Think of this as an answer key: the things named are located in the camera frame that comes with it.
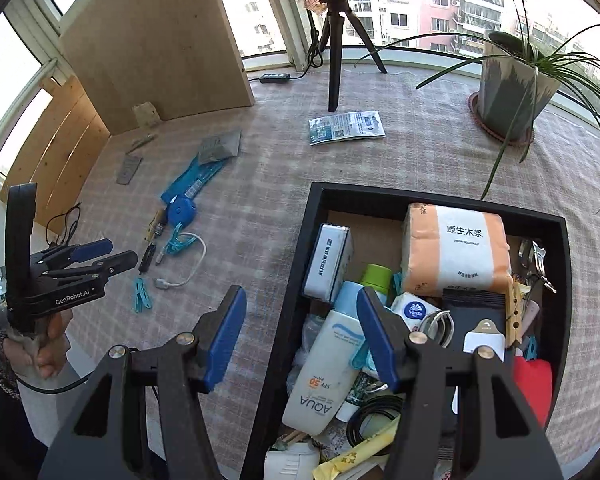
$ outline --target metal screw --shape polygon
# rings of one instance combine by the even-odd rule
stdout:
[[[196,337],[191,332],[181,332],[176,336],[176,342],[179,345],[190,345],[195,338]]]
[[[493,349],[490,346],[478,346],[478,355],[483,359],[492,359],[495,355]]]
[[[109,357],[112,359],[120,359],[124,354],[126,354],[126,350],[122,345],[115,345],[109,349]]]
[[[409,341],[416,343],[416,345],[424,345],[427,342],[427,335],[424,332],[411,332],[409,334]]]

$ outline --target checkered cloth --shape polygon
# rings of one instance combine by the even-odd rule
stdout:
[[[84,185],[75,240],[110,238],[116,251],[142,255],[158,196],[189,164],[200,139],[242,129],[240,156],[196,198],[189,229],[208,253],[189,284],[148,285],[154,308],[134,314],[136,272],[116,276],[107,295],[76,309],[72,333],[97,360],[116,343],[144,349],[193,327],[237,283],[248,312],[224,382],[201,396],[218,462],[240,470],[266,372],[286,282],[312,181],[411,189],[479,198],[499,143],[475,125],[467,97],[478,80],[447,76],[421,90],[430,72],[363,66],[344,69],[339,112],[378,110],[385,139],[309,146],[309,119],[327,114],[328,72],[313,70],[284,86],[254,83],[256,105],[168,121],[137,154],[144,160],[129,186],[116,184],[123,153],[144,133],[113,137]],[[600,441],[600,134],[550,105],[536,121],[527,160],[509,149],[488,200],[566,218],[573,271],[569,352],[548,437],[561,463]],[[168,233],[160,243],[166,241]],[[200,254],[193,245],[152,266],[149,278],[176,282]],[[549,315],[544,322],[551,322]],[[150,412],[157,420],[155,405]]]

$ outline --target potted plant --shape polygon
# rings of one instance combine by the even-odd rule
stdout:
[[[522,0],[525,23],[528,23],[526,7]],[[528,128],[533,128],[533,123],[538,114],[544,109],[560,86],[570,90],[580,104],[593,115],[600,130],[600,86],[587,78],[581,71],[574,69],[575,63],[583,63],[600,69],[600,59],[586,52],[563,52],[564,47],[576,36],[600,24],[584,28],[571,36],[561,46],[550,54],[539,51],[529,35],[522,29],[522,20],[518,14],[520,38],[506,32],[490,32],[484,38],[484,56],[466,58],[464,61],[445,68],[437,74],[425,79],[416,88],[435,81],[453,70],[469,63],[481,62],[482,74],[480,77],[480,92],[478,94],[477,111],[484,123],[493,131],[504,138],[500,152],[496,157],[490,177],[482,192],[481,199],[487,195],[493,177],[500,163],[500,159],[510,141],[521,140]],[[379,52],[396,43],[405,40],[416,40],[429,36],[468,36],[458,32],[432,32],[419,34],[410,38],[403,38],[384,45],[375,52]],[[530,139],[520,158],[523,162],[529,150]]]

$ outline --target yellow wrapper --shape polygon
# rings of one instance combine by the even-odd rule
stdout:
[[[361,462],[375,455],[381,449],[391,444],[395,438],[395,431],[398,429],[398,416],[387,424],[382,430],[375,435],[370,436],[364,442],[361,442],[356,447],[350,449],[346,453],[332,458],[324,464],[320,464],[314,469],[315,480],[333,480],[340,473],[344,473],[349,469],[354,468]]]

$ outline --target red cloth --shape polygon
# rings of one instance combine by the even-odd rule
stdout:
[[[523,357],[516,356],[513,361],[513,380],[544,428],[554,392],[551,365],[542,359],[525,361]]]

